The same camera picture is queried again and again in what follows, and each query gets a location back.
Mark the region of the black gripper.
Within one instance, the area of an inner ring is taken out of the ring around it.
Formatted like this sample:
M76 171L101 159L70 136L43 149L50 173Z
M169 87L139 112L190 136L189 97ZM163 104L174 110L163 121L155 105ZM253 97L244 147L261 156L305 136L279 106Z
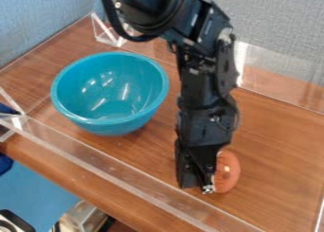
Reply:
M177 117L176 178L181 188L206 189L217 170L217 155L232 141L237 112L229 106L184 109Z

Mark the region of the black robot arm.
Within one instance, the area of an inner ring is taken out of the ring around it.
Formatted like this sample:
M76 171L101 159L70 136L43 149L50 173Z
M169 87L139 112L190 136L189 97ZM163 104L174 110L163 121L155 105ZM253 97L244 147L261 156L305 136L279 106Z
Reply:
M127 40L158 37L176 54L181 93L174 142L176 177L182 188L216 188L220 150L230 144L241 112L230 91L237 87L236 35L213 0L102 0L109 22Z

